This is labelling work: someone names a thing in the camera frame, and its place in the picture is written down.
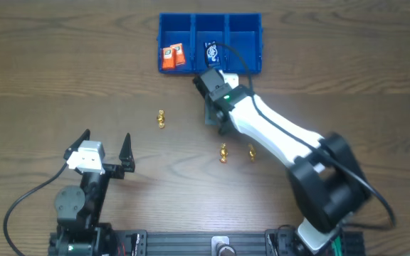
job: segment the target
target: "blue and white package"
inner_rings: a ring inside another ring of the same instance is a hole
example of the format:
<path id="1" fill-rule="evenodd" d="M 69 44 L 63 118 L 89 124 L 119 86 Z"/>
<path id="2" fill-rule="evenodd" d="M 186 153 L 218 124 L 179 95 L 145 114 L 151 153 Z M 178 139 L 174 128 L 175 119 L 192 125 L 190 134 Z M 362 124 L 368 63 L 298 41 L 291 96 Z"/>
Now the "blue and white package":
<path id="1" fill-rule="evenodd" d="M 210 43 L 205 43 L 205 49 L 212 43 L 215 43 L 216 41 L 212 41 Z M 206 51 L 206 57 L 208 58 L 208 66 L 209 67 L 219 67 L 221 63 L 219 62 L 219 53 L 218 53 L 218 48 L 216 45 L 210 46 L 208 50 Z"/>

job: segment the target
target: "cable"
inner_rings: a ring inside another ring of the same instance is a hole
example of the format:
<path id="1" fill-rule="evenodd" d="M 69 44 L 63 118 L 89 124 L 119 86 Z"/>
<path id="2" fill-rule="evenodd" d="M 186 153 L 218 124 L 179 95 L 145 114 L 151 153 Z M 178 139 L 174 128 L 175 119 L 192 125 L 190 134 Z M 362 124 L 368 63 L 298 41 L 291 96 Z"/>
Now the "cable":
<path id="1" fill-rule="evenodd" d="M 12 242 L 11 237 L 9 236 L 9 232 L 7 231 L 7 223 L 9 221 L 9 216 L 11 215 L 12 211 L 14 210 L 14 208 L 25 198 L 29 197 L 30 195 L 32 195 L 34 192 L 38 191 L 39 189 L 43 188 L 44 186 L 48 185 L 49 183 L 51 183 L 52 181 L 56 180 L 56 178 L 58 178 L 61 173 L 63 173 L 64 169 L 66 168 L 68 164 L 64 163 L 63 167 L 61 167 L 61 169 L 59 170 L 59 172 L 57 174 L 55 174 L 55 176 L 51 177 L 49 180 L 47 180 L 46 182 L 42 183 L 41 185 L 31 189 L 30 191 L 26 192 L 24 195 L 22 195 L 19 199 L 17 199 L 14 203 L 12 203 L 12 206 L 7 210 L 6 216 L 4 216 L 4 222 L 3 222 L 3 231 L 4 231 L 4 237 L 6 237 L 6 241 L 7 243 L 12 247 L 12 250 L 14 250 L 14 252 L 18 255 L 18 256 L 25 256 L 25 254 L 23 254 L 18 248 L 17 246 L 15 246 L 15 244 Z"/>
<path id="2" fill-rule="evenodd" d="M 352 171 L 350 171 L 346 166 L 344 166 L 340 162 L 334 160 L 331 156 L 326 154 L 324 151 L 316 149 L 314 146 L 309 145 L 304 140 L 298 138 L 294 134 L 291 134 L 290 132 L 288 132 L 284 128 L 280 127 L 278 124 L 273 122 L 271 119 L 269 119 L 268 117 L 266 117 L 262 113 L 262 111 L 257 107 L 256 100 L 254 98 L 255 93 L 254 93 L 254 87 L 253 87 L 253 80 L 251 79 L 251 72 L 250 72 L 248 66 L 246 65 L 245 60 L 243 59 L 243 57 L 241 57 L 240 53 L 235 48 L 233 48 L 231 46 L 228 46 L 225 43 L 210 43 L 205 48 L 205 63 L 206 63 L 206 66 L 208 67 L 208 63 L 209 63 L 208 58 L 206 56 L 206 52 L 210 47 L 212 47 L 214 45 L 222 46 L 222 47 L 230 50 L 240 60 L 241 64 L 243 65 L 243 67 L 245 69 L 246 75 L 248 76 L 249 90 L 253 93 L 252 96 L 251 96 L 251 99 L 253 100 L 254 108 L 256 109 L 257 113 L 262 118 L 264 118 L 268 123 L 270 123 L 271 125 L 273 125 L 277 129 L 279 129 L 283 133 L 287 134 L 289 137 L 294 139 L 296 142 L 301 143 L 304 146 L 306 146 L 311 152 L 319 154 L 322 158 L 327 159 L 327 161 L 330 162 L 335 168 L 340 169 L 341 171 L 345 172 L 347 175 L 351 176 L 354 180 L 358 181 L 362 186 L 364 186 L 373 196 L 375 196 L 381 202 L 381 204 L 385 207 L 385 210 L 387 211 L 387 214 L 389 215 L 389 218 L 390 218 L 389 227 L 387 227 L 386 225 L 367 225 L 367 224 L 359 224 L 359 223 L 347 223 L 345 225 L 350 226 L 350 227 L 357 227 L 357 228 L 370 228 L 370 229 L 374 229 L 374 230 L 388 230 L 388 229 L 394 228 L 396 226 L 395 214 L 394 214 L 393 210 L 391 209 L 391 206 L 389 205 L 389 203 L 385 200 L 385 198 L 375 188 L 373 188 L 371 185 L 369 185 L 362 178 L 358 177 L 357 174 L 354 174 Z"/>

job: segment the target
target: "blue plastic bin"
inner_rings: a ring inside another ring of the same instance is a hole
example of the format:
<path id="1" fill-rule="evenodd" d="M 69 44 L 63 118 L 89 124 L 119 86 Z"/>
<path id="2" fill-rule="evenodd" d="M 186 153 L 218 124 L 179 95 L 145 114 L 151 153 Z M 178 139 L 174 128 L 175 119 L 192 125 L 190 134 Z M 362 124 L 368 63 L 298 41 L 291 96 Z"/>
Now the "blue plastic bin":
<path id="1" fill-rule="evenodd" d="M 216 41 L 234 47 L 252 73 L 262 68 L 261 14 L 159 14 L 158 68 L 166 74 L 200 73 L 206 69 L 204 43 Z M 185 65 L 162 69 L 162 49 L 182 43 Z M 244 74 L 238 58 L 218 46 L 221 68 L 227 73 Z"/>

